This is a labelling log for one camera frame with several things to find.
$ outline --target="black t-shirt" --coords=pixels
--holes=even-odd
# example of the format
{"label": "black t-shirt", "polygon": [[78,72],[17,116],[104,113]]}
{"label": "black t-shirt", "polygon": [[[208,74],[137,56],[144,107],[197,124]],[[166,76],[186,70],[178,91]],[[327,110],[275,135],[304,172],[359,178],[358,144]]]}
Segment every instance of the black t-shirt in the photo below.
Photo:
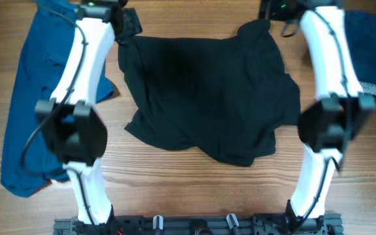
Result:
{"label": "black t-shirt", "polygon": [[119,66],[139,108],[126,130],[163,149],[198,146],[250,166],[275,153],[274,130],[295,125],[300,91],[264,20],[229,39],[131,37]]}

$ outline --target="blue shirt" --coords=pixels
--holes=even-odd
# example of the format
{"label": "blue shirt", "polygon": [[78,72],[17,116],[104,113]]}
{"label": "blue shirt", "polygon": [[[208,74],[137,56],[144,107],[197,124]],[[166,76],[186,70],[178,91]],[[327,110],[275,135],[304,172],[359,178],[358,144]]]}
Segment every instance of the blue shirt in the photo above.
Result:
{"label": "blue shirt", "polygon": [[376,84],[376,15],[347,11],[345,29],[356,76]]}
{"label": "blue shirt", "polygon": [[[40,3],[75,20],[76,5],[67,0],[40,0]],[[21,168],[20,155],[27,139],[39,125],[34,108],[39,99],[48,100],[65,69],[74,38],[74,26],[39,8],[24,43],[12,92],[1,163],[1,184],[17,196],[28,197],[48,183],[43,176],[30,176]],[[102,72],[97,101],[112,97],[114,87]],[[27,152],[26,164],[35,172],[59,169],[62,163],[50,153],[39,135]],[[47,176],[68,180],[66,173]]]}

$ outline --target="clothing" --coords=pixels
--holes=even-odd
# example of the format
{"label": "clothing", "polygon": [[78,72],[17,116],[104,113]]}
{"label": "clothing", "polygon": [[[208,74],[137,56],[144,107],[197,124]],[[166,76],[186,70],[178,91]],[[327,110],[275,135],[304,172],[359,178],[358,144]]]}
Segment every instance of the clothing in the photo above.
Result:
{"label": "clothing", "polygon": [[119,66],[139,108],[125,129],[158,148],[198,146],[234,165],[273,154],[274,130],[297,122],[300,92],[269,28],[257,20],[230,39],[121,41]]}
{"label": "clothing", "polygon": [[345,32],[356,76],[361,82],[376,85],[376,15],[347,11]]}
{"label": "clothing", "polygon": [[[67,0],[41,0],[40,3],[75,19],[75,5]],[[30,196],[48,183],[44,177],[27,174],[21,168],[20,155],[30,134],[39,125],[35,105],[39,99],[48,100],[59,83],[73,38],[73,25],[44,9],[37,10],[18,63],[1,163],[1,184],[17,196]],[[107,99],[113,94],[114,87],[103,71],[97,100]],[[35,172],[49,172],[62,166],[56,156],[48,151],[41,133],[27,152],[26,164]],[[66,173],[48,177],[68,179]]]}

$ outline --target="wooden table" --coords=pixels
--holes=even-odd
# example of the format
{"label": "wooden table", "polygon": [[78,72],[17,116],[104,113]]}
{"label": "wooden table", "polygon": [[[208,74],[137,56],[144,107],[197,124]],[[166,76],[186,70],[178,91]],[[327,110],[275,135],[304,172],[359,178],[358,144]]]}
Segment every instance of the wooden table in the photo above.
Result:
{"label": "wooden table", "polygon": [[[131,0],[143,35],[223,39],[254,20],[259,0]],[[376,12],[376,0],[345,2],[347,8]],[[0,0],[0,162],[8,108],[20,50],[35,13],[26,0]],[[303,109],[313,102],[313,70],[302,34],[282,39],[273,22],[288,72],[301,88]],[[229,212],[283,212],[300,172],[302,145],[294,127],[276,130],[277,153],[250,168],[221,164],[196,148],[164,151],[124,131],[137,107],[111,49],[106,75],[120,96],[98,105],[108,127],[103,158],[107,191],[116,215],[226,215]],[[333,180],[326,209],[343,214],[346,234],[376,234],[376,113],[351,144],[343,173]],[[10,194],[0,184],[0,234],[51,234],[55,218],[75,216],[69,183],[55,183],[30,198]]]}

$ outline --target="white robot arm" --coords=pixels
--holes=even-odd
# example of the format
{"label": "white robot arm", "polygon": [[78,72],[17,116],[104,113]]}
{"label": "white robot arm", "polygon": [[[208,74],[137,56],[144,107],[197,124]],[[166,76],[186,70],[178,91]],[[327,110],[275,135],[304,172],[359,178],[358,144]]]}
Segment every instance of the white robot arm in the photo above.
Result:
{"label": "white robot arm", "polygon": [[[78,220],[96,227],[110,223],[114,213],[105,192],[101,172],[106,129],[94,112],[95,96],[104,60],[120,33],[118,23],[111,22],[111,19],[124,22],[124,15],[119,11],[119,18],[106,16],[111,14],[114,1],[94,2],[96,4],[84,1],[78,8],[78,15],[81,17],[78,17],[76,24],[80,29],[75,30],[65,72],[52,93],[51,101],[39,101],[36,111],[39,120],[43,122],[67,95],[80,64],[83,32],[87,42],[86,54],[73,85],[73,92],[63,104],[62,109],[65,111],[59,112],[59,118],[73,114],[76,120],[80,117],[84,120],[79,125],[73,125],[76,133],[69,133],[67,138],[59,135],[62,135],[62,129],[66,127],[62,125],[70,123],[56,124],[49,121],[42,131],[49,148],[64,162],[64,169],[70,176],[78,202]],[[354,138],[368,114],[375,109],[372,97],[363,95],[356,78],[343,22],[344,12],[336,6],[307,9],[300,17],[300,27],[307,39],[315,71],[317,103],[302,114],[298,124],[300,138],[304,143],[304,162],[297,188],[287,204],[283,228],[280,229],[283,234],[320,229],[318,221],[322,221],[325,213],[324,202],[328,188],[338,163],[342,161],[347,141]],[[98,125],[85,126],[89,120]],[[88,147],[88,133],[80,128],[98,130],[92,139],[100,137],[101,142],[91,142]],[[77,150],[80,147],[89,149],[90,153]],[[163,218],[156,217],[156,221],[161,221],[163,227]],[[228,216],[228,223],[232,228],[236,221],[230,221]]]}

